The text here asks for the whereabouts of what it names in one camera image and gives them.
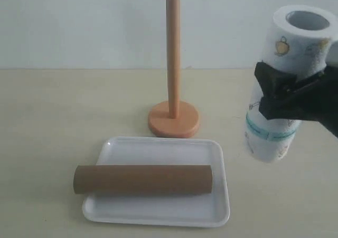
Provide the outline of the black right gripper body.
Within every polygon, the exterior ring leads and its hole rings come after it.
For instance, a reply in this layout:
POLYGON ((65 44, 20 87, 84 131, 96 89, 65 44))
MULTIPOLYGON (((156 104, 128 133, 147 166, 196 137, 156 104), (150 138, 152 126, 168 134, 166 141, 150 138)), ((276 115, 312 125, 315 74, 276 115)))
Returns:
POLYGON ((337 135, 337 67, 325 62, 331 45, 331 40, 265 43, 261 62, 297 76, 291 92, 281 99, 269 99, 262 93, 259 112, 267 120, 317 121, 337 135))

